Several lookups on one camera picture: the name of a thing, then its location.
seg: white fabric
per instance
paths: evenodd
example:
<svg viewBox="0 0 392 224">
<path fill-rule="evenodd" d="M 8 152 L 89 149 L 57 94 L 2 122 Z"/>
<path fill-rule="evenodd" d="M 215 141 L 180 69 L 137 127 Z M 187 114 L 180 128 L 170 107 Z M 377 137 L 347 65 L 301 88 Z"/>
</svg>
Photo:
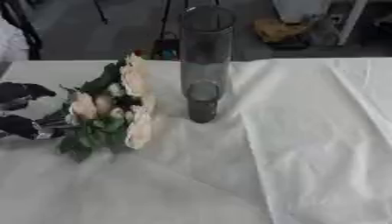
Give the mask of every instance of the white fabric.
<svg viewBox="0 0 392 224">
<path fill-rule="evenodd" d="M 392 222 L 392 59 L 234 63 L 220 117 L 186 119 L 179 64 L 150 62 L 153 141 L 81 165 L 55 142 L 0 141 L 2 223 Z M 5 81 L 43 84 L 36 118 L 107 62 L 18 62 Z"/>
<path fill-rule="evenodd" d="M 0 15 L 0 61 L 27 60 L 27 51 L 23 33 Z"/>
</svg>

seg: stand leg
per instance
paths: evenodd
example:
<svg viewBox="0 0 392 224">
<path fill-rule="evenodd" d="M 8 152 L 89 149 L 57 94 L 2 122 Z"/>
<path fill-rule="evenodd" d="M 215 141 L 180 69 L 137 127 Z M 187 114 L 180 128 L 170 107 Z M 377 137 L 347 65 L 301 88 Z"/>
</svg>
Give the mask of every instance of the stand leg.
<svg viewBox="0 0 392 224">
<path fill-rule="evenodd" d="M 101 21 L 106 25 L 109 21 L 105 17 L 105 14 L 103 13 L 102 7 L 98 3 L 98 0 L 94 0 L 94 5 L 95 5 L 95 8 L 98 10 L 98 13 L 100 14 Z"/>
</svg>

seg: white object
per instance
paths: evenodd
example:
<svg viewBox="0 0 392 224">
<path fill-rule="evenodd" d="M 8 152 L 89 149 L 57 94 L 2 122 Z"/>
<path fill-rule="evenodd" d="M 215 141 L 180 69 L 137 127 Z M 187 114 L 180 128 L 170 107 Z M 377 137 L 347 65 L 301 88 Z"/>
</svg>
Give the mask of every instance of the white object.
<svg viewBox="0 0 392 224">
<path fill-rule="evenodd" d="M 27 52 L 23 33 L 0 15 L 0 61 L 27 60 Z"/>
<path fill-rule="evenodd" d="M 273 0 L 285 23 L 299 23 L 310 16 L 326 14 L 331 0 Z"/>
<path fill-rule="evenodd" d="M 59 93 L 25 111 L 39 116 L 67 98 L 58 83 L 77 86 L 105 64 L 17 62 L 4 80 L 40 80 Z M 146 148 L 75 165 L 53 154 L 55 142 L 4 139 L 0 221 L 389 223 L 390 64 L 234 63 L 218 119 L 197 124 L 186 119 L 179 63 L 149 62 L 158 115 Z"/>
</svg>

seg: flower bouquet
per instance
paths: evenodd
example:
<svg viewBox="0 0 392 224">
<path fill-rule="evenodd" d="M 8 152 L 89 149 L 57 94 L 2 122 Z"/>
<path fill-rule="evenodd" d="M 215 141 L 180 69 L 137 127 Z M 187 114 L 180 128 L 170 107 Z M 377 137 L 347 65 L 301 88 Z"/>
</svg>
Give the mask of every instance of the flower bouquet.
<svg viewBox="0 0 392 224">
<path fill-rule="evenodd" d="M 103 148 L 141 149 L 151 139 L 155 97 L 149 90 L 144 60 L 135 54 L 105 66 L 100 77 L 81 87 L 65 88 L 61 110 L 42 119 L 68 125 L 60 153 L 82 161 Z"/>
</svg>

